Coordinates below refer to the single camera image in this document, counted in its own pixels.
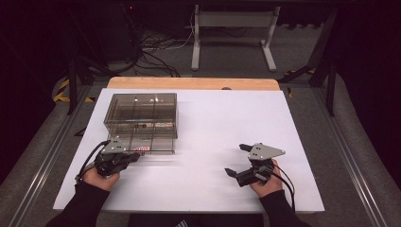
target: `metal rail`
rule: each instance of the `metal rail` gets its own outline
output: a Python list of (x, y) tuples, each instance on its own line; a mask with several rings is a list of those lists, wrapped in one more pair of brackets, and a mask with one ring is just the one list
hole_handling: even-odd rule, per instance
[(82, 90), (80, 91), (78, 96), (77, 108), (70, 115), (67, 115), (64, 121), (62, 122), (60, 130), (52, 146), (50, 147), (50, 150), (47, 152), (47, 155), (44, 158), (44, 162), (39, 167), (38, 172), (33, 177), (29, 189), (27, 190), (17, 211), (15, 212), (14, 217), (9, 223), (9, 227), (24, 225), (30, 210), (32, 209), (35, 201), (38, 199), (39, 194), (42, 191), (42, 188), (44, 187), (44, 183), (46, 182), (46, 179), (50, 174), (50, 171), (53, 165), (55, 164), (57, 157), (61, 153), (61, 148), (65, 140), (65, 136), (69, 132), (71, 125), (73, 124), (77, 116), (77, 112), (79, 111), (79, 108), (82, 105), (82, 103), (85, 102), (85, 99), (88, 96), (90, 90), (91, 86), (82, 87)]
[(371, 220), (374, 227), (387, 227), (388, 225), (375, 202), (375, 198), (372, 195), (371, 190), (369, 189), (369, 186), (365, 181), (365, 178), (363, 177), (362, 173), (359, 170), (359, 167), (357, 166), (357, 162), (354, 159), (352, 151), (350, 150), (347, 143), (345, 142), (344, 137), (342, 136), (336, 119), (330, 116), (329, 112), (325, 108), (325, 98), (322, 90), (319, 88), (313, 88), (312, 91), (314, 96), (318, 100), (319, 106), (322, 109), (326, 121), (328, 122), (332, 132), (336, 137), (336, 142), (340, 149), (340, 156), (342, 158), (342, 161), (344, 162), (345, 167), (350, 174), (351, 180), (353, 181), (357, 193), (362, 200), (363, 206), (366, 209), (366, 213), (368, 214), (369, 219)]

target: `metal frame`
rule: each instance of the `metal frame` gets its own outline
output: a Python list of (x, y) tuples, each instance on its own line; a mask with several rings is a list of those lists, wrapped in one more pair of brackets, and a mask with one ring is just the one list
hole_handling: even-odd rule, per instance
[(197, 71), (200, 66), (201, 53), (201, 26), (251, 26), (267, 27), (268, 33), (265, 40), (261, 40), (263, 53), (271, 72), (277, 70), (270, 51), (271, 38), (278, 19), (280, 8), (274, 8), (274, 11), (263, 12), (226, 12), (226, 11), (201, 11), (199, 5), (195, 6), (195, 28), (194, 28), (194, 50), (192, 53), (191, 70)]
[(386, 220), (383, 218), (383, 215), (378, 208), (377, 203), (375, 202), (375, 198), (372, 195), (371, 189), (369, 188), (365, 178), (362, 175), (359, 167), (357, 166), (357, 162), (354, 159), (354, 155), (352, 154), (352, 150), (348, 147), (345, 142), (344, 137), (340, 131), (339, 125), (334, 117), (330, 116), (330, 113), (325, 109), (324, 102), (324, 94), (319, 88), (312, 88), (313, 94), (318, 100), (319, 106), (322, 109), (323, 115), (328, 122), (333, 134), (335, 135), (337, 145), (340, 150), (340, 156), (342, 161), (345, 164), (345, 167), (350, 174), (351, 180), (354, 183), (354, 186), (359, 194), (360, 200), (363, 203), (363, 206), (366, 209), (366, 213), (371, 220), (371, 223), (374, 227), (387, 227)]
[(47, 152), (46, 157), (44, 158), (44, 162), (39, 167), (39, 170), (35, 174), (29, 189), (27, 190), (24, 198), (22, 199), (20, 205), (18, 206), (17, 211), (12, 217), (11, 222), (9, 223), (9, 227), (12, 226), (24, 226), (27, 216), (29, 215), (30, 210), (32, 209), (35, 201), (38, 199), (39, 194), (44, 187), (44, 183), (47, 180), (48, 175), (56, 163), (57, 157), (61, 153), (62, 145), (65, 140), (66, 134), (69, 132), (75, 118), (77, 117), (77, 113), (79, 111), (80, 106), (85, 102), (86, 97), (91, 91), (91, 86), (83, 86), (82, 90), (78, 96), (78, 105), (74, 109), (71, 114), (68, 114), (64, 121), (62, 122), (61, 128), (50, 147), (50, 150)]

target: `gray metal bar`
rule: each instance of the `gray metal bar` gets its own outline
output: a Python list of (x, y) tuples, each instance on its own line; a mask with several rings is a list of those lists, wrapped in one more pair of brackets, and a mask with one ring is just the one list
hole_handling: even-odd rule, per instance
[(44, 187), (44, 183), (56, 162), (59, 153), (61, 152), (62, 144), (64, 142), (66, 134), (69, 132), (71, 125), (74, 122), (74, 119), (77, 116), (77, 112), (79, 111), (80, 106), (82, 103), (85, 102), (85, 98), (88, 96), (89, 91), (91, 90), (91, 86), (83, 86), (82, 90), (78, 96), (78, 105), (76, 109), (70, 114), (67, 115), (62, 122), (61, 128), (54, 140), (50, 150), (47, 152), (46, 157), (44, 158), (44, 162), (39, 167), (38, 172), (35, 174), (29, 189), (27, 190), (23, 200), (21, 201), (17, 211), (15, 212), (14, 217), (12, 218), (11, 222), (9, 223), (9, 227), (13, 226), (23, 226), (26, 218), (32, 209), (35, 201), (38, 199), (39, 194)]
[(354, 159), (352, 150), (350, 150), (347, 143), (345, 142), (344, 137), (342, 136), (336, 119), (334, 117), (331, 117), (329, 112), (325, 108), (324, 94), (322, 90), (320, 88), (313, 88), (312, 91), (316, 99), (318, 100), (319, 106), (322, 109), (326, 121), (328, 122), (332, 132), (336, 137), (336, 142), (340, 149), (340, 156), (342, 158), (342, 161), (344, 162), (345, 167), (350, 174), (351, 180), (353, 181), (357, 193), (362, 200), (363, 206), (366, 209), (366, 213), (368, 214), (369, 219), (371, 220), (374, 227), (387, 227), (388, 225), (386, 223), (386, 220), (381, 215), (380, 209), (375, 202), (375, 198), (372, 195), (371, 190), (369, 189), (369, 186), (365, 181), (365, 178), (360, 172), (359, 167), (357, 166), (357, 162)]
[(202, 11), (200, 26), (249, 26), (269, 27), (273, 11)]

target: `white paper sheet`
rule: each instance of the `white paper sheet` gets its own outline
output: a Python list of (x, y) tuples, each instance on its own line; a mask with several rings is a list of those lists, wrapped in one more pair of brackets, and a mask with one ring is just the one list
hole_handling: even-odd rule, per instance
[(250, 167), (239, 144), (280, 148), (277, 157), (291, 178), (299, 212), (323, 211), (323, 203), (298, 132), (281, 91), (104, 89), (54, 209), (74, 196), (75, 176), (95, 148), (107, 139), (103, 124), (113, 94), (177, 93), (178, 136), (174, 155), (146, 155), (121, 172), (103, 210), (118, 212), (263, 212), (256, 194), (239, 187), (224, 171)]

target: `person's arm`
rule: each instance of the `person's arm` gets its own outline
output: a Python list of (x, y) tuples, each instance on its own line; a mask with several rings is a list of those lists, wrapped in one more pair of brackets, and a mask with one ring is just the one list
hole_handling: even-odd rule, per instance
[[(277, 167), (273, 172), (281, 176)], [(267, 183), (251, 183), (250, 187), (259, 196), (259, 200), (269, 216), (271, 227), (310, 227), (307, 223), (299, 220), (292, 211), (283, 190), (283, 183), (278, 178), (271, 176)]]
[(95, 168), (89, 169), (83, 175), (83, 181), (76, 185), (73, 199), (46, 226), (96, 226), (101, 207), (118, 179), (119, 173), (106, 179), (98, 175)]

